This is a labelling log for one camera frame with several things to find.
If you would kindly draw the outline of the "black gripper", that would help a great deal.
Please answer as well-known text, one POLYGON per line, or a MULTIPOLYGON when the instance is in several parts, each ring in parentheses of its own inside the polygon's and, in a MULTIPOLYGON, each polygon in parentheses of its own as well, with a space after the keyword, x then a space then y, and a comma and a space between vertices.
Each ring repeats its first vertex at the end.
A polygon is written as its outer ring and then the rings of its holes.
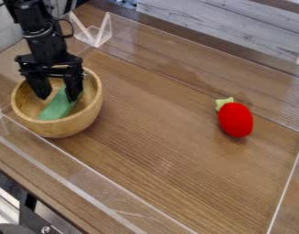
POLYGON ((83 59, 68 52, 61 30, 24 31, 22 38, 30 52, 18 55, 20 74, 36 94, 45 100, 52 91, 48 77, 64 79, 64 92, 69 101, 76 101, 83 92, 83 59))

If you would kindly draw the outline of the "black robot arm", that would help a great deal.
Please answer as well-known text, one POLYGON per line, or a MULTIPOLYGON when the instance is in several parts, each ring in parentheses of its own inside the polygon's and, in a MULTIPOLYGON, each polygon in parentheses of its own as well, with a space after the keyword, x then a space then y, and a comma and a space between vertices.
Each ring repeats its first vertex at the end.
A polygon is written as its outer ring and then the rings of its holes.
POLYGON ((18 55, 14 61, 20 65, 20 74, 36 96, 45 100, 52 91, 49 78, 64 81, 64 93, 68 101, 74 101, 83 92, 83 59, 66 50, 65 35, 60 26, 61 18, 52 15, 49 0, 1 0, 13 23, 21 27, 29 54, 18 55))

